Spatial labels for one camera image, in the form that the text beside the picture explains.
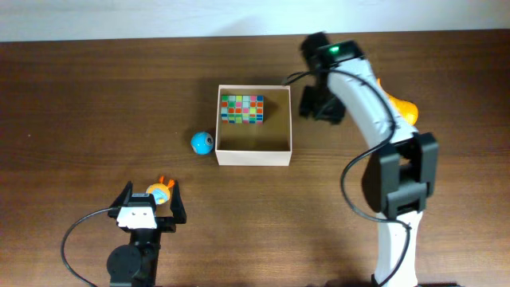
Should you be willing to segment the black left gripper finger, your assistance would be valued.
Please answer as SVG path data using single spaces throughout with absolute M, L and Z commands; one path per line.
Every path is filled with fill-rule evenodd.
M 120 208 L 126 206 L 130 197 L 132 196 L 133 183 L 128 181 L 124 189 L 116 197 L 116 199 L 110 205 L 108 211 L 109 218 L 117 218 L 120 213 Z
M 186 210 L 180 195 L 179 182 L 175 181 L 172 188 L 172 198 L 170 210 L 175 224 L 186 224 Z

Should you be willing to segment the pink cardboard box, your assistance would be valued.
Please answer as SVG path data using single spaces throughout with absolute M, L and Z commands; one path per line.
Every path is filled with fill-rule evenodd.
M 262 117 L 229 119 L 222 101 L 263 99 Z M 288 166 L 292 157 L 291 92 L 281 85 L 219 85 L 215 153 L 220 165 Z

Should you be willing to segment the colourful puzzle cube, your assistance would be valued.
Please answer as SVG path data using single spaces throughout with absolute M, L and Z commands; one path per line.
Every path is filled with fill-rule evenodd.
M 249 117 L 245 114 L 243 96 L 221 95 L 220 118 L 224 124 L 243 124 Z
M 262 124 L 265 98 L 261 95 L 244 95 L 241 99 L 241 122 L 243 124 Z

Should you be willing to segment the orange rubber duck toy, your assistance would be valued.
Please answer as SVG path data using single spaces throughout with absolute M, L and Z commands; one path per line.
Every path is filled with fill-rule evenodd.
M 390 105 L 394 118 L 398 122 L 405 122 L 407 125 L 414 126 L 418 121 L 418 106 L 410 101 L 398 99 L 389 94 L 382 86 L 381 79 L 377 79 L 379 89 L 385 95 L 385 101 Z

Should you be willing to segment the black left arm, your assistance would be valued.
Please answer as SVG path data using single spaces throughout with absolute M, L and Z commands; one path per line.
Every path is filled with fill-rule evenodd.
M 107 260 L 110 286 L 145 287 L 156 282 L 161 236 L 174 233 L 186 223 L 186 210 L 179 182 L 161 178 L 144 193 L 135 193 L 133 183 L 126 184 L 111 204 L 108 216 L 130 234 L 130 242 L 115 248 Z

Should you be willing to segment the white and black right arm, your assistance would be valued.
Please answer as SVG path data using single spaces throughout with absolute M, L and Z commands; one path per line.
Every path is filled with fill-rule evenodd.
M 367 144 L 367 150 L 343 169 L 339 185 L 345 191 L 347 173 L 362 159 L 368 160 L 362 192 L 373 213 L 360 210 L 350 199 L 345 202 L 358 216 L 378 225 L 378 259 L 371 283 L 416 286 L 417 233 L 434 193 L 439 144 L 391 103 L 355 41 L 331 43 L 319 32 L 307 36 L 300 51 L 316 83 L 304 88 L 299 114 L 331 124 L 349 114 Z

